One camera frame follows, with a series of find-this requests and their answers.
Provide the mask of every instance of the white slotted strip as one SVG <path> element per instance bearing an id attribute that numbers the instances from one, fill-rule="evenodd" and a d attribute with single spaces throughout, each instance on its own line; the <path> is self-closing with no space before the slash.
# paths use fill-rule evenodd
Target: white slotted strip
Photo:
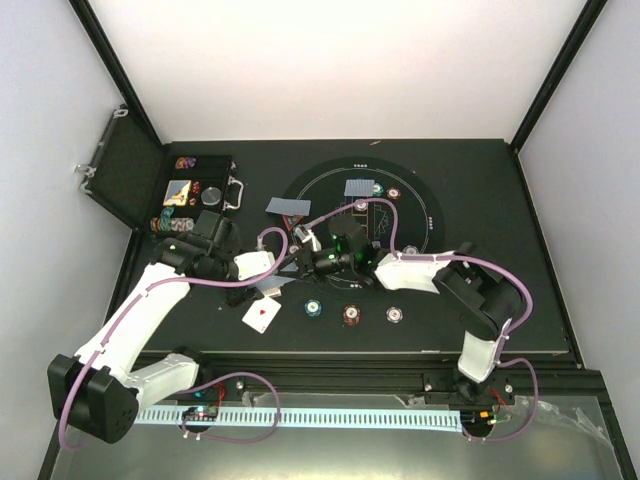
<path id="1" fill-rule="evenodd" d="M 153 405 L 136 417 L 139 425 L 178 425 L 191 407 Z M 192 420 L 187 425 L 269 427 L 275 408 L 222 407 L 215 421 Z M 283 408 L 279 427 L 437 430 L 461 432 L 460 412 L 442 410 L 374 410 Z"/>

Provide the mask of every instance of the playing card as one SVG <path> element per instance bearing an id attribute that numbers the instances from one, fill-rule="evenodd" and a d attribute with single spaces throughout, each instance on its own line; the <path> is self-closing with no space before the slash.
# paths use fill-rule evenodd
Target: playing card
<path id="1" fill-rule="evenodd" d="M 244 314 L 242 321 L 258 333 L 264 333 L 281 306 L 270 297 L 256 300 Z"/>

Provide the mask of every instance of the black case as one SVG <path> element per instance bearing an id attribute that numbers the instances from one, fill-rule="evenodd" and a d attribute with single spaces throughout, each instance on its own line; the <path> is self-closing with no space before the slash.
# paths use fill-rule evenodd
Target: black case
<path id="1" fill-rule="evenodd" d="M 151 220 L 159 217 L 167 185 L 171 180 L 200 182 L 200 192 L 214 186 L 222 192 L 222 200 L 205 206 L 199 194 L 195 206 L 176 206 L 172 218 L 191 218 L 194 221 L 203 210 L 223 213 L 235 210 L 242 202 L 242 182 L 237 180 L 235 163 L 230 155 L 194 155 L 196 165 L 190 169 L 176 169 L 178 156 L 167 154 L 145 133 L 126 108 L 113 112 L 98 143 L 91 162 L 78 165 L 76 171 L 84 176 L 80 189 L 135 231 L 152 232 Z M 228 201 L 231 186 L 239 187 L 235 204 Z M 153 231 L 158 235 L 177 235 L 180 232 Z"/>

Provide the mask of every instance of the black frame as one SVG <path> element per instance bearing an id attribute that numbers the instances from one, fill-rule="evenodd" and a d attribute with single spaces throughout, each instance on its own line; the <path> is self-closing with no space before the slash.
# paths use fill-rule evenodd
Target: black frame
<path id="1" fill-rule="evenodd" d="M 109 40 L 102 29 L 89 0 L 69 0 L 78 18 L 82 22 L 89 38 L 100 54 L 114 82 L 120 89 L 129 110 L 142 122 L 149 136 L 158 146 L 162 147 L 160 139 L 149 120 L 142 103 L 140 102 L 133 85 L 129 81 L 122 64 L 113 50 Z M 571 32 L 558 53 L 551 69 L 541 85 L 534 101 L 513 140 L 509 144 L 514 162 L 521 174 L 523 185 L 526 187 L 522 173 L 518 153 L 533 131 L 538 119 L 544 112 L 564 74 L 568 70 L 573 58 L 579 51 L 584 39 L 593 27 L 607 0 L 587 0 L 582 12 L 578 16 Z M 538 222 L 533 202 L 529 195 L 528 203 L 532 217 L 536 223 L 539 239 L 544 244 L 544 236 Z M 122 263 L 122 268 L 116 282 L 111 303 L 109 304 L 107 319 L 117 310 L 127 296 L 128 286 L 131 281 L 133 264 L 139 253 L 145 234 L 133 231 L 127 251 Z M 616 458 L 620 469 L 626 479 L 636 479 L 636 473 L 631 462 L 631 456 L 622 436 L 620 425 L 616 417 L 611 399 L 607 392 L 604 380 L 600 372 L 583 370 L 583 359 L 578 348 L 578 343 L 569 321 L 569 316 L 562 301 L 562 295 L 557 278 L 552 268 L 551 259 L 546 250 L 546 263 L 554 282 L 556 295 L 563 309 L 565 328 L 569 334 L 569 343 L 573 350 L 569 356 L 549 358 L 548 356 L 529 356 L 533 361 L 539 378 L 541 395 L 581 395 L 595 396 L 598 399 L 600 409 L 606 422 L 606 426 L 615 448 Z M 136 362 L 135 368 L 157 361 L 155 354 L 143 354 Z M 342 391 L 350 393 L 376 392 L 423 392 L 425 378 L 442 375 L 449 371 L 450 367 L 443 365 L 442 358 L 404 358 L 402 360 L 382 359 L 315 359 L 300 360 L 287 356 L 271 357 L 269 360 L 246 356 L 208 355 L 209 360 L 216 371 L 237 371 L 243 368 L 268 375 L 276 386 L 283 387 L 285 391 L 295 391 L 296 388 L 314 391 Z M 531 394 L 531 380 L 526 369 L 509 369 L 510 382 L 521 394 Z M 362 383 L 362 376 L 366 375 L 366 382 Z M 51 477 L 56 458 L 59 452 L 59 444 L 56 432 L 51 438 L 39 479 Z"/>

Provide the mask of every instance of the stack of poker chips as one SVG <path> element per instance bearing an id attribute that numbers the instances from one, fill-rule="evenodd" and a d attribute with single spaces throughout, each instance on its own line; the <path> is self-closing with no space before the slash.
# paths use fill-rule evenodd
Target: stack of poker chips
<path id="1" fill-rule="evenodd" d="M 151 230 L 154 232 L 188 232 L 193 230 L 195 226 L 193 218 L 171 218 L 174 210 L 173 207 L 164 208 L 160 217 L 151 220 Z"/>
<path id="2" fill-rule="evenodd" d="M 196 166 L 196 159 L 194 157 L 180 157 L 176 160 L 176 170 L 184 170 L 187 168 L 193 168 Z"/>

